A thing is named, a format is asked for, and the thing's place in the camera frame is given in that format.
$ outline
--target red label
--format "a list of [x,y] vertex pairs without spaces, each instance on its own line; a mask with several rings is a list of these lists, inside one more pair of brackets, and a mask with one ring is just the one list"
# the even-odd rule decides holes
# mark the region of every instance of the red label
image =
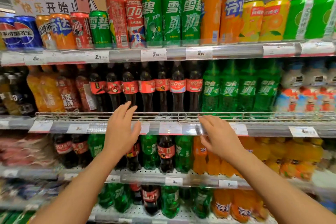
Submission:
[[187,91],[200,92],[202,91],[203,79],[191,80],[187,79]]
[[122,82],[124,94],[134,94],[139,92],[138,81]]
[[87,141],[81,143],[73,143],[72,148],[76,154],[82,154],[88,151],[89,147],[87,145]]
[[153,93],[155,91],[155,80],[139,81],[139,91],[141,93]]
[[169,90],[169,79],[155,79],[155,88],[157,91]]
[[141,185],[140,184],[131,183],[129,185],[129,187],[131,188],[132,191],[139,191],[139,190],[141,190]]
[[66,154],[72,151],[72,142],[67,141],[65,143],[56,144],[56,151],[58,154]]
[[251,17],[252,16],[263,16],[265,7],[264,6],[255,6],[251,9]]
[[122,93],[121,81],[117,82],[107,82],[107,93],[108,94],[119,94]]
[[137,143],[132,146],[132,148],[129,150],[128,153],[126,153],[126,157],[131,158],[131,157],[136,157],[140,152],[140,144]]
[[142,190],[142,197],[143,200],[146,202],[155,202],[159,197],[159,190],[155,189],[154,191],[151,192]]
[[169,148],[157,146],[157,153],[160,158],[172,158],[175,155],[175,145],[170,146]]
[[90,82],[91,92],[93,94],[103,94],[107,88],[107,83],[105,81],[101,82]]
[[264,16],[275,15],[280,12],[281,5],[273,5],[270,7],[266,7],[264,11]]
[[170,91],[172,93],[183,93],[186,91],[186,80],[181,81],[169,80],[169,82],[170,82]]

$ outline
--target dark cola bottle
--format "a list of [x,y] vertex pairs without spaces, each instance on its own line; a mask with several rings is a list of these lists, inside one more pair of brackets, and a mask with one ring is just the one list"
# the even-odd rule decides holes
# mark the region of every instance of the dark cola bottle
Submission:
[[87,144],[88,135],[86,134],[72,134],[72,148],[78,157],[78,165],[87,167],[91,161],[92,156]]
[[153,112],[153,92],[155,91],[155,80],[151,76],[148,62],[141,63],[139,91],[142,95],[143,111]]
[[133,204],[135,205],[143,205],[144,201],[142,199],[142,189],[140,184],[136,183],[131,183],[129,185],[132,191],[132,199],[133,199]]
[[78,166],[78,157],[72,148],[72,140],[69,134],[54,134],[54,144],[59,160],[65,168]]
[[190,101],[188,111],[200,112],[203,78],[202,71],[196,60],[190,61],[190,72],[187,75],[187,93]]
[[175,144],[171,136],[159,136],[157,153],[160,157],[160,172],[172,173],[174,171]]
[[103,64],[91,64],[90,87],[96,96],[97,112],[110,112],[111,100],[106,93],[107,82],[103,71],[105,71]]
[[160,187],[155,185],[141,185],[145,213],[154,216],[161,209]]
[[110,96],[112,102],[112,111],[114,112],[122,101],[122,85],[121,75],[118,73],[115,63],[110,63],[108,66],[108,72],[106,75],[107,81],[107,93]]
[[169,90],[169,78],[164,61],[158,62],[157,79],[155,79],[155,88],[160,93],[160,112],[168,112],[167,91]]
[[129,62],[124,63],[122,86],[126,102],[131,101],[130,107],[137,105],[137,92],[139,92],[139,85]]
[[184,112],[183,97],[186,91],[186,80],[181,61],[174,61],[169,89],[173,95],[173,112]]
[[132,146],[132,148],[126,154],[126,158],[127,158],[126,167],[132,172],[136,172],[141,169],[139,158],[138,158],[140,151],[141,151],[141,146],[140,146],[140,140],[138,138],[137,142]]

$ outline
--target soda can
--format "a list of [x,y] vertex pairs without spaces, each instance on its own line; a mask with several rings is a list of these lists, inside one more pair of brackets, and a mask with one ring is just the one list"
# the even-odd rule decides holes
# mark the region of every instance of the soda can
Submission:
[[69,14],[50,14],[52,36],[59,50],[75,50],[75,37],[70,26]]
[[113,23],[115,47],[128,48],[128,29],[125,11],[125,0],[106,0],[108,18]]
[[271,0],[265,5],[259,41],[283,39],[289,6],[289,0]]
[[303,40],[311,17],[314,0],[291,0],[284,40]]
[[243,22],[239,42],[257,42],[263,22],[265,5],[261,0],[250,0],[243,5]]
[[131,47],[143,48],[146,38],[142,0],[126,0],[125,9]]
[[0,17],[0,35],[9,51],[23,49],[21,37],[14,26],[14,18]]
[[201,0],[182,0],[182,45],[200,44]]
[[181,0],[162,0],[162,26],[166,46],[180,46]]
[[14,26],[19,32],[25,51],[41,51],[43,43],[33,16],[15,16]]
[[162,47],[161,0],[142,0],[147,47]]
[[222,0],[202,0],[201,45],[217,44]]
[[314,0],[306,39],[331,38],[336,22],[336,0]]
[[37,15],[36,25],[43,42],[43,46],[48,50],[57,50],[53,31],[51,30],[50,15]]
[[91,11],[89,20],[94,47],[98,50],[111,49],[112,38],[107,12],[101,10]]
[[244,0],[222,0],[219,44],[237,44],[243,22]]
[[77,48],[79,50],[92,50],[92,34],[89,24],[89,14],[83,12],[70,13],[70,26],[75,36]]

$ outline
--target yellow can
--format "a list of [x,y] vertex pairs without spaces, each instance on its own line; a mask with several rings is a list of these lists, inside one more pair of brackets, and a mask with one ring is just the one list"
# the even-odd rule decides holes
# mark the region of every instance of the yellow can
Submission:
[[259,41],[283,39],[289,7],[289,0],[271,0],[265,5]]
[[250,0],[243,5],[243,25],[239,42],[257,42],[260,36],[265,5],[261,0]]

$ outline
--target hand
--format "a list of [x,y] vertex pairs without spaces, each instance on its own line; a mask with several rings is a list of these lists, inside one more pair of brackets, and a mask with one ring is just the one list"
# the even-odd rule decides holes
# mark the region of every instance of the hand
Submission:
[[209,140],[206,136],[201,136],[201,142],[207,150],[230,164],[247,152],[227,121],[212,115],[199,116],[199,121],[209,135]]
[[107,151],[108,154],[119,154],[120,158],[136,143],[141,131],[140,121],[135,123],[131,131],[131,120],[137,106],[128,109],[130,105],[131,101],[120,105],[107,123],[103,151]]

